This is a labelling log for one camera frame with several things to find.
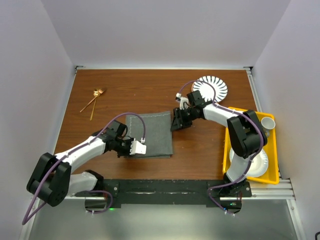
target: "white wall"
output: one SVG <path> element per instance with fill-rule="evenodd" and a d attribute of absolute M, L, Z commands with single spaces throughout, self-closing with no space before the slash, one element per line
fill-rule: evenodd
<path fill-rule="evenodd" d="M 73 65 L 40 0 L 0 1 L 0 238 L 16 240 L 42 153 L 53 150 Z"/>
<path fill-rule="evenodd" d="M 290 177 L 308 238 L 320 231 L 320 1 L 292 0 L 253 68 L 274 114 L 282 176 Z"/>
<path fill-rule="evenodd" d="M 253 66 L 290 0 L 42 0 L 75 65 Z"/>

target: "white plate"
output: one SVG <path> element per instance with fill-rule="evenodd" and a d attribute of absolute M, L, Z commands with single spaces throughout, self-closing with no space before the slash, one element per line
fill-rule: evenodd
<path fill-rule="evenodd" d="M 204 98 L 205 101 L 209 101 L 214 98 L 214 90 L 208 84 L 213 86 L 215 89 L 216 103 L 219 103 L 226 98 L 228 94 L 228 87 L 226 83 L 222 81 L 220 78 L 216 76 L 203 76 L 203 77 L 200 77 L 197 81 L 195 81 L 192 84 L 192 91 L 199 90 L 201 93 L 201 96 Z"/>
<path fill-rule="evenodd" d="M 232 162 L 232 158 L 234 157 L 235 151 L 231 148 L 229 153 L 230 162 Z M 258 178 L 266 173 L 269 166 L 268 156 L 265 150 L 261 150 L 261 152 L 255 156 L 253 162 L 251 163 L 250 169 L 246 174 L 248 177 Z"/>

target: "striped plate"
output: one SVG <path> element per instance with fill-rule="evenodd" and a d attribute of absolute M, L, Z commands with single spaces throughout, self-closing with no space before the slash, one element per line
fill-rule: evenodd
<path fill-rule="evenodd" d="M 214 98 L 214 90 L 208 84 L 215 89 L 215 102 L 219 103 L 226 98 L 228 93 L 228 87 L 224 81 L 216 76 L 203 76 L 192 84 L 192 91 L 199 90 L 201 96 L 205 101 L 212 100 Z"/>

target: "wooden table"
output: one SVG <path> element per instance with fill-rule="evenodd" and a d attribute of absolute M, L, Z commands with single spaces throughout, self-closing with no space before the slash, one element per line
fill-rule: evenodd
<path fill-rule="evenodd" d="M 178 107 L 175 96 L 181 86 L 207 75 L 219 77 L 227 84 L 228 95 L 222 105 L 256 110 L 245 70 L 78 70 L 55 152 L 83 142 L 118 114 L 172 112 Z M 80 110 L 93 98 L 95 88 L 107 90 L 98 98 L 93 120 L 89 121 L 92 105 L 82 113 Z M 189 92 L 191 85 L 183 93 Z M 125 123 L 124 117 L 119 120 Z M 171 158 L 117 158 L 112 151 L 91 159 L 74 173 L 91 169 L 106 179 L 222 178 L 223 126 L 197 119 L 192 127 L 173 132 L 172 138 Z"/>

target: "folded cloth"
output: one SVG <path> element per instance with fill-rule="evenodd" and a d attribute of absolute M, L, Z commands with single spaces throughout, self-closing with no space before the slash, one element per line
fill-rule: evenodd
<path fill-rule="evenodd" d="M 170 111 L 140 114 L 145 123 L 145 154 L 135 154 L 134 158 L 170 158 L 174 153 L 172 146 Z M 137 116 L 127 115 L 125 124 L 127 135 L 140 141 L 143 136 L 143 125 Z"/>

